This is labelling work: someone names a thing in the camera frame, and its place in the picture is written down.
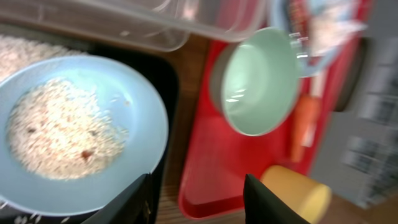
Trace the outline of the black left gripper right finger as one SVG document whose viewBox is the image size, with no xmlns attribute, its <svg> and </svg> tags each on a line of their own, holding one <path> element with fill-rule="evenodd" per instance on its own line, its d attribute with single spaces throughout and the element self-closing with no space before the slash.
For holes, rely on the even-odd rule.
<svg viewBox="0 0 398 224">
<path fill-rule="evenodd" d="M 309 224 L 251 174 L 245 176 L 243 200 L 246 224 Z"/>
</svg>

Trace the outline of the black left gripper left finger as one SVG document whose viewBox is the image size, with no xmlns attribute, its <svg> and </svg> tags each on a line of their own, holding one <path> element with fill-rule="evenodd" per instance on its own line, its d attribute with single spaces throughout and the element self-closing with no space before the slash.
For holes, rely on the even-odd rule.
<svg viewBox="0 0 398 224">
<path fill-rule="evenodd" d="M 101 210 L 81 224 L 148 224 L 152 213 L 152 178 L 142 174 Z"/>
</svg>

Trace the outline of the light blue bowl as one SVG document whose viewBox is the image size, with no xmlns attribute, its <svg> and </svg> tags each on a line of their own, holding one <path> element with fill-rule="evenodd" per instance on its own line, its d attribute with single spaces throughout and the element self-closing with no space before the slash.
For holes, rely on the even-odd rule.
<svg viewBox="0 0 398 224">
<path fill-rule="evenodd" d="M 112 123 L 129 134 L 123 153 L 104 171 L 77 180 L 49 180 L 27 172 L 12 156 L 7 121 L 16 101 L 30 88 L 63 77 L 94 91 Z M 103 208 L 160 162 L 169 136 L 164 102 L 138 71 L 92 55 L 52 58 L 18 70 L 1 83 L 1 200 L 29 213 L 61 217 Z"/>
</svg>

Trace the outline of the white tissue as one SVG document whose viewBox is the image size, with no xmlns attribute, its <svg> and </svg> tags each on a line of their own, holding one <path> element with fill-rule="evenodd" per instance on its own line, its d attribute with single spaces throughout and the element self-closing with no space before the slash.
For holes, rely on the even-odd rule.
<svg viewBox="0 0 398 224">
<path fill-rule="evenodd" d="M 327 1 L 320 13 L 309 22 L 310 55 L 322 57 L 329 51 L 345 44 L 355 33 L 367 25 L 352 18 L 343 18 L 355 9 L 356 1 Z"/>
</svg>

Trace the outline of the red snack wrapper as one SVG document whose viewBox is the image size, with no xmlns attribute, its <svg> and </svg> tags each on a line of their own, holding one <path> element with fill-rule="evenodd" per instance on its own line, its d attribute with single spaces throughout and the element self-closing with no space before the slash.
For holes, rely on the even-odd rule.
<svg viewBox="0 0 398 224">
<path fill-rule="evenodd" d="M 306 0 L 286 0 L 289 31 L 298 38 L 304 47 L 309 46 L 310 14 Z"/>
</svg>

